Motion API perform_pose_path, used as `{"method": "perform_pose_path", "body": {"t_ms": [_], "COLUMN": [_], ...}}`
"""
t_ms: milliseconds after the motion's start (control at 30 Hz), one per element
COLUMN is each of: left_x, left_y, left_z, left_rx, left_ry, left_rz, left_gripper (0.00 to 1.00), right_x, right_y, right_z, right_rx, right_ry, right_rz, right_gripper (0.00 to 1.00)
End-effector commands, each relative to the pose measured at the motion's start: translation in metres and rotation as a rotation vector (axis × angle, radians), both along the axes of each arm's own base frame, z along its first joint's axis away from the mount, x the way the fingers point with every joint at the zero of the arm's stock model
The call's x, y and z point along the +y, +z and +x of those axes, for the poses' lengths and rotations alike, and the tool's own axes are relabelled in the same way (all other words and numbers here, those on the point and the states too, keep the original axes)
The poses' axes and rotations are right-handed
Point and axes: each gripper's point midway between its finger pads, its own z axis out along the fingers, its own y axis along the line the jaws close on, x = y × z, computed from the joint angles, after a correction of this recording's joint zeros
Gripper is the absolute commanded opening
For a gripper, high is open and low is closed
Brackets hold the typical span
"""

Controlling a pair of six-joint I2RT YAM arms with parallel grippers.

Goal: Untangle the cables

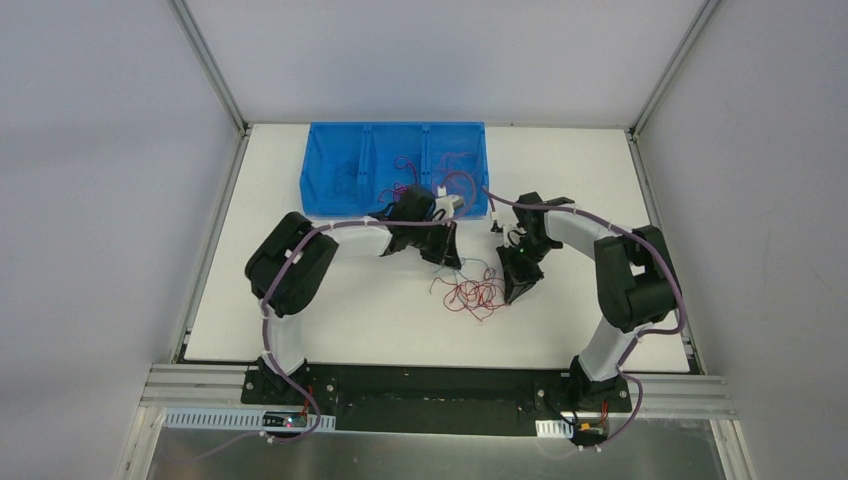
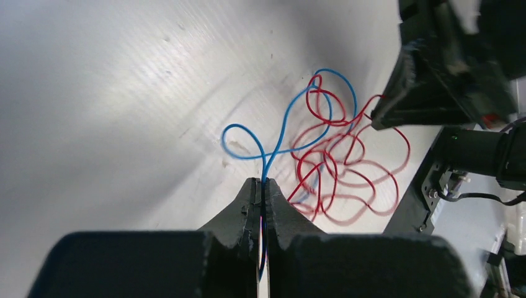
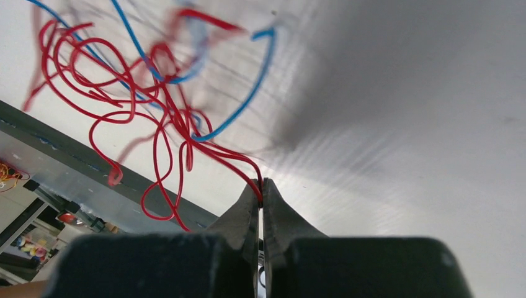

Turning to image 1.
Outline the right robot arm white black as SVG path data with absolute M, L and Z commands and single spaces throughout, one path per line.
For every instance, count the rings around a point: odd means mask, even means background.
M 541 261 L 569 246 L 593 261 L 602 313 L 587 346 L 569 367 L 567 402 L 590 410 L 623 389 L 621 368 L 645 335 L 659 335 L 657 323 L 683 309 L 665 238 L 660 229 L 627 230 L 575 207 L 572 200 L 542 199 L 530 192 L 511 205 L 517 224 L 505 229 L 497 249 L 504 301 L 514 303 L 540 282 Z

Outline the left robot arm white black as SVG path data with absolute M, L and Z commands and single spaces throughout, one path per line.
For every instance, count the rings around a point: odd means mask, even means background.
M 431 192 L 411 186 L 398 200 L 361 218 L 317 225 L 298 211 L 287 213 L 245 266 L 259 301 L 269 394 L 286 405 L 304 394 L 305 378 L 297 370 L 306 355 L 293 318 L 314 300 L 334 260 L 386 257 L 412 247 L 427 262 L 458 269 L 457 221 L 475 200 L 445 188 Z

